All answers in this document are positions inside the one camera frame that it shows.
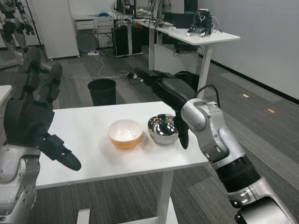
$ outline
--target table leg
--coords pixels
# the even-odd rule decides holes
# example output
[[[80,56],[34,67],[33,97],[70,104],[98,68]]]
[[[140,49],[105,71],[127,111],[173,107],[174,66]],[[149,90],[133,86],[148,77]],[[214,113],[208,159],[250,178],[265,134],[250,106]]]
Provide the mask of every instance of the table leg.
[[[207,74],[209,72],[210,61],[211,61],[211,57],[212,57],[212,51],[213,51],[213,47],[212,47],[211,44],[205,46],[204,57],[203,57],[203,60],[202,60],[201,70],[200,70],[198,90],[201,87],[206,85],[206,79],[207,79]],[[204,96],[204,91],[200,92],[200,94],[197,97],[198,98],[203,98],[203,96]]]
[[[157,44],[162,45],[163,38],[159,35],[159,31],[157,31]]]
[[[155,29],[149,29],[149,70],[155,69]]]
[[[172,178],[173,170],[162,173],[161,185],[158,195],[157,224],[166,224]]]
[[[129,47],[129,55],[133,54],[133,45],[132,45],[132,23],[131,21],[127,21],[128,28],[128,47]]]

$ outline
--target metal bowl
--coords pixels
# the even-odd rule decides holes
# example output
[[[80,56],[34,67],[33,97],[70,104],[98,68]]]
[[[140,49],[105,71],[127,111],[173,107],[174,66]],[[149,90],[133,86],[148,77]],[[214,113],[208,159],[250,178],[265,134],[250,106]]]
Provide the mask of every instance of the metal bowl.
[[[174,116],[159,114],[149,119],[148,131],[152,139],[161,145],[170,145],[178,139],[178,130],[174,126]]]

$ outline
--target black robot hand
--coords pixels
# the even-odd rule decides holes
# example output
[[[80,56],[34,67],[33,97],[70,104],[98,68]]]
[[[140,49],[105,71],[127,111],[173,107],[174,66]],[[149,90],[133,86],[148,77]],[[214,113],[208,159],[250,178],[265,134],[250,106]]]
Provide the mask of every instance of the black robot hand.
[[[34,30],[30,24],[25,24],[26,34],[27,35],[34,35]]]

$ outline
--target humanoid robot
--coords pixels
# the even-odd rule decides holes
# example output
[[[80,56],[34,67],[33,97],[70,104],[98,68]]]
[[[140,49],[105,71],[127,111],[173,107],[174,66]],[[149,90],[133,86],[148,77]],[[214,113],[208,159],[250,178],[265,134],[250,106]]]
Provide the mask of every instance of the humanoid robot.
[[[48,133],[54,117],[52,103],[59,94],[61,65],[52,67],[34,99],[40,85],[40,60],[39,51],[31,48],[5,111],[7,144],[0,148],[0,224],[26,222],[36,200],[40,151],[73,170],[81,169],[64,142]],[[219,104],[197,98],[199,92],[169,73],[140,71],[138,76],[176,112],[174,124],[182,147],[188,148],[189,129],[197,137],[199,150],[216,171],[232,206],[239,209],[235,216],[238,224],[297,224],[226,126]]]
[[[19,10],[22,22],[14,16],[16,9]],[[7,49],[13,54],[19,65],[23,65],[24,56],[28,51],[24,30],[27,35],[34,35],[30,25],[31,19],[27,16],[20,0],[0,0],[0,11],[5,19],[0,17],[0,34]],[[13,38],[15,36],[22,50],[18,50]]]

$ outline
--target white table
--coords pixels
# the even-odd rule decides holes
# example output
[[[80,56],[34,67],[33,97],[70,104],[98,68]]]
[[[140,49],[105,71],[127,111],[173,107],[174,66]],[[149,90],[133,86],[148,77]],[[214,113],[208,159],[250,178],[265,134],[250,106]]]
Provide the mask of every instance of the white table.
[[[207,75],[210,67],[210,61],[212,58],[212,51],[213,51],[213,44],[220,43],[220,42],[227,42],[227,41],[234,41],[239,40],[239,36],[235,36],[228,33],[221,33],[220,31],[217,31],[215,33],[215,30],[210,36],[204,36],[201,37],[198,33],[192,33],[191,36],[186,36],[186,33],[188,29],[172,29],[172,28],[160,28],[150,24],[149,22],[143,22],[142,20],[136,21],[145,27],[149,27],[149,70],[157,70],[155,68],[155,57],[157,56],[155,52],[155,29],[157,31],[160,31],[162,33],[168,34],[170,37],[173,37],[175,39],[178,39],[180,41],[186,42],[190,45],[200,45],[205,46],[204,52],[203,52],[203,60],[201,64],[201,71],[200,71],[200,77],[199,77],[199,86],[198,89],[206,85]],[[157,35],[157,45],[162,45],[162,40]],[[202,91],[199,94],[199,98],[202,98],[204,95],[204,91]]]
[[[0,85],[0,105],[4,102],[12,89],[11,85]]]
[[[174,111],[162,102],[55,110],[49,133],[63,139],[64,145],[81,161],[82,168],[72,171],[42,154],[36,187],[43,189],[162,172],[157,217],[130,224],[177,224],[170,199],[173,170],[209,163],[192,133],[187,150],[181,147],[179,140],[161,146],[151,139],[148,120],[160,113],[174,114]],[[110,142],[107,129],[119,119],[134,119],[143,126],[142,140],[136,147],[123,150]]]

